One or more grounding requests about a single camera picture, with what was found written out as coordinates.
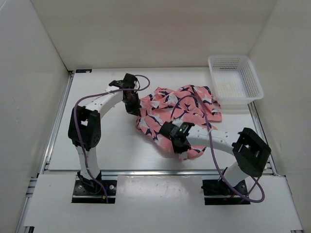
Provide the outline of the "pink shark print shorts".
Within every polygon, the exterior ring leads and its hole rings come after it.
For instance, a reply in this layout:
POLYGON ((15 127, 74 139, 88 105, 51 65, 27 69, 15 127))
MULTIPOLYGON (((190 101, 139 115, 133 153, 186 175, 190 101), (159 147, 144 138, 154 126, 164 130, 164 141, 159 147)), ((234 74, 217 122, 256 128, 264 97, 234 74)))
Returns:
POLYGON ((153 93, 140 99, 140 116, 136 119, 136 128, 151 138, 164 152, 173 153, 169 139, 159 131, 165 122, 178 120, 209 127, 212 122, 222 122, 221 107, 207 86, 188 84, 177 90, 158 87, 153 93))

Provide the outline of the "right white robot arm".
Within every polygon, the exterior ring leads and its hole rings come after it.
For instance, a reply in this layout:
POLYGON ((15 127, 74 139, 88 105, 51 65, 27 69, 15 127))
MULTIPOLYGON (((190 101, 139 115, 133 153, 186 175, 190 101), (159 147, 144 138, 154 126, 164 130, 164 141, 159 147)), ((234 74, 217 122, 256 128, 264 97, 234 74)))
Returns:
POLYGON ((174 153, 183 154, 190 149, 209 147, 235 158, 235 163, 226 168, 219 180, 212 180, 203 185, 209 196, 229 196, 234 189, 239 189, 247 177, 259 178, 271 154, 270 147, 250 128, 243 128, 238 133, 208 130, 206 126, 183 122, 178 125, 165 122, 159 133, 169 139, 174 153))

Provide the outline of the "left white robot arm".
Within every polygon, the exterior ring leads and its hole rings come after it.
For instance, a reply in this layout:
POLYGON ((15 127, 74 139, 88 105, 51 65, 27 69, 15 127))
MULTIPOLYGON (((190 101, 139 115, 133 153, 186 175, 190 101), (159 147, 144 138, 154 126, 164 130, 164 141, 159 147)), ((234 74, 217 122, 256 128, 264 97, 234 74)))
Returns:
POLYGON ((72 109, 68 137, 79 155, 78 178, 92 195, 107 196, 96 153, 101 139, 101 119, 119 102, 125 104, 128 114, 140 116, 139 90, 137 76, 127 73, 124 79, 113 80, 103 93, 82 97, 72 109))

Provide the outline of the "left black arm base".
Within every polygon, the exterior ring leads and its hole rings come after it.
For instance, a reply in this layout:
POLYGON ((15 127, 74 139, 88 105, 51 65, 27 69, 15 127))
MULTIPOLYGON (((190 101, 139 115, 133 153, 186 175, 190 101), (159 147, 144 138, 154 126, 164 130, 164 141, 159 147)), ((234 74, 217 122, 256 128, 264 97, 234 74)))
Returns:
POLYGON ((117 180, 102 180, 101 175, 96 178, 102 185, 93 179, 88 180, 77 172, 72 192, 72 203, 115 204, 117 180))

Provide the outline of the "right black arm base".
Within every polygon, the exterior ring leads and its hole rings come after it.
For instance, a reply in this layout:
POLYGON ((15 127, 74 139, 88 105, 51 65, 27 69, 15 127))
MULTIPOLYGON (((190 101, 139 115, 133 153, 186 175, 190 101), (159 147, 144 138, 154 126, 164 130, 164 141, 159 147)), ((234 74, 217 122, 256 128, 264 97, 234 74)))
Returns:
POLYGON ((205 205, 249 205, 250 201, 237 195, 222 181, 220 175, 202 176, 205 205))

